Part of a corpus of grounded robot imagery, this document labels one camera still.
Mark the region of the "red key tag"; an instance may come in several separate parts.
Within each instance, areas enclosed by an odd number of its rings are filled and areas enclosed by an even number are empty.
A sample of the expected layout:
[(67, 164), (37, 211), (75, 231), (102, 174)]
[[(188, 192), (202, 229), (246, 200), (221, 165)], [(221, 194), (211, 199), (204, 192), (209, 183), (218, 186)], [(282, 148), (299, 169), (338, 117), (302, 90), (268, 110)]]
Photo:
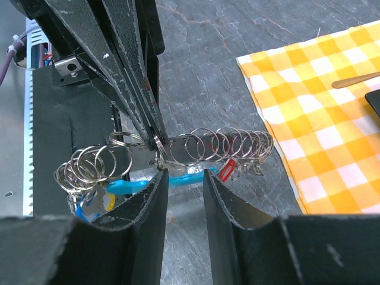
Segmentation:
[(239, 162), (235, 158), (229, 158), (219, 170), (217, 174), (218, 178), (222, 182), (226, 182), (231, 177), (238, 165)]

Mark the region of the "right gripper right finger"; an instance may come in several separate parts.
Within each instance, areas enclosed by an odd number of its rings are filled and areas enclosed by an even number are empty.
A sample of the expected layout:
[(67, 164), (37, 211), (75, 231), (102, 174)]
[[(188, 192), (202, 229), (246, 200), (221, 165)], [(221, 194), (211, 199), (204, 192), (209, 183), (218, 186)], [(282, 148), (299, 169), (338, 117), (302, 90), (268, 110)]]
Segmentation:
[(214, 284), (378, 284), (379, 216), (271, 217), (211, 171), (203, 181)]

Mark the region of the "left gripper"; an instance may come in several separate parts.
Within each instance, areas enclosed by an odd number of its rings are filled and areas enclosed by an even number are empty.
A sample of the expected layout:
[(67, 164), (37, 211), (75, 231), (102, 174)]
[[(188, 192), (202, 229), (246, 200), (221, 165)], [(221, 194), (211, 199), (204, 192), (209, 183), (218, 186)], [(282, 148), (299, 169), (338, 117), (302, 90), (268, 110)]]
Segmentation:
[(164, 40), (155, 1), (11, 1), (36, 20), (53, 46), (53, 64), (69, 84), (79, 73), (129, 116), (149, 148), (168, 136), (154, 98)]

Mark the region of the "silver key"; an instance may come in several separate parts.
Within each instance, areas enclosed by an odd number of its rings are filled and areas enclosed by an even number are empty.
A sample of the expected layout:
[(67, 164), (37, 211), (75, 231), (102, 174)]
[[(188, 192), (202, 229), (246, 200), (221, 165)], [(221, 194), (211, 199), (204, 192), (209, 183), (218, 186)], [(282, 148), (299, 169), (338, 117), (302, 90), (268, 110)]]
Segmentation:
[(150, 166), (155, 166), (157, 170), (175, 170), (178, 172), (184, 172), (186, 170), (186, 166), (182, 163), (178, 163), (175, 161), (165, 161), (163, 159), (154, 159), (149, 162)]

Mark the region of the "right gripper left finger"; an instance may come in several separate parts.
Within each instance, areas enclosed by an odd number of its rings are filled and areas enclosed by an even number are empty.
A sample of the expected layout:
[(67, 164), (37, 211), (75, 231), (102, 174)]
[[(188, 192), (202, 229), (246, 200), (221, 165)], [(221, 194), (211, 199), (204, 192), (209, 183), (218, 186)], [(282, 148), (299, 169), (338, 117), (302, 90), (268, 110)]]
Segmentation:
[(169, 175), (86, 223), (75, 217), (1, 219), (2, 284), (159, 284)]

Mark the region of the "large keyring organiser with rings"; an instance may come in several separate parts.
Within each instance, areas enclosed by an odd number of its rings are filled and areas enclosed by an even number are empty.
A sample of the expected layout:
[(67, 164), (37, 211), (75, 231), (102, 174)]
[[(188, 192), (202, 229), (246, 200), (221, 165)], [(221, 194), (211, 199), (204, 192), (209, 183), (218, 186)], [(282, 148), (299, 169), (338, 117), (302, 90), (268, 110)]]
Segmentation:
[(154, 138), (156, 148), (150, 150), (142, 138), (130, 132), (113, 132), (104, 146), (94, 145), (76, 150), (71, 158), (54, 172), (56, 183), (71, 197), (74, 205), (89, 192), (104, 189), (113, 195), (131, 195), (140, 185), (123, 183), (130, 172), (146, 169), (154, 159), (174, 161), (186, 166), (184, 172), (176, 173), (169, 181), (172, 185), (195, 183), (202, 173), (188, 173), (199, 163), (215, 163), (215, 172), (229, 159), (235, 158), (239, 165), (233, 175), (244, 172), (261, 175), (261, 165), (274, 148), (274, 139), (266, 131), (251, 131), (221, 127), (215, 131), (197, 128), (189, 133), (170, 138), (164, 145)]

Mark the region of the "blue key tag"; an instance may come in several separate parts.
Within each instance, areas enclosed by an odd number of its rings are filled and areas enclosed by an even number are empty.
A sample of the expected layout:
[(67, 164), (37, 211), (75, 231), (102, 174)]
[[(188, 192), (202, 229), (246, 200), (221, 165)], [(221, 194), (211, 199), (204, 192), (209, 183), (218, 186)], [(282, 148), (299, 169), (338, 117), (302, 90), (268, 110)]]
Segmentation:
[(87, 193), (77, 205), (75, 211), (76, 217), (85, 221), (86, 223), (91, 223), (96, 218), (100, 216), (100, 210), (98, 209), (98, 202), (96, 198), (97, 192), (92, 191)]

